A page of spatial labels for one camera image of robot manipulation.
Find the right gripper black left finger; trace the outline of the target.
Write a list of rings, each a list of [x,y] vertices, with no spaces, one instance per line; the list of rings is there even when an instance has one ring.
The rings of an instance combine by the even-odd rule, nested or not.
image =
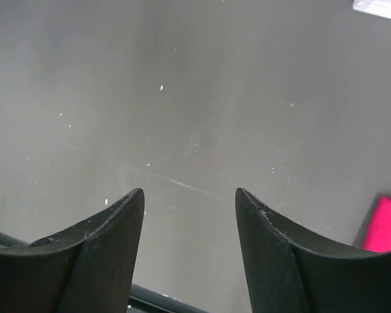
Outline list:
[[[135,188],[69,228],[0,248],[0,312],[126,312],[144,208]]]

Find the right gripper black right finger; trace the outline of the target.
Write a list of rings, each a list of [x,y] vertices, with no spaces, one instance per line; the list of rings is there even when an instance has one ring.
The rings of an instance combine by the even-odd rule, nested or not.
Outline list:
[[[244,188],[235,210],[254,312],[391,312],[391,252],[319,235]]]

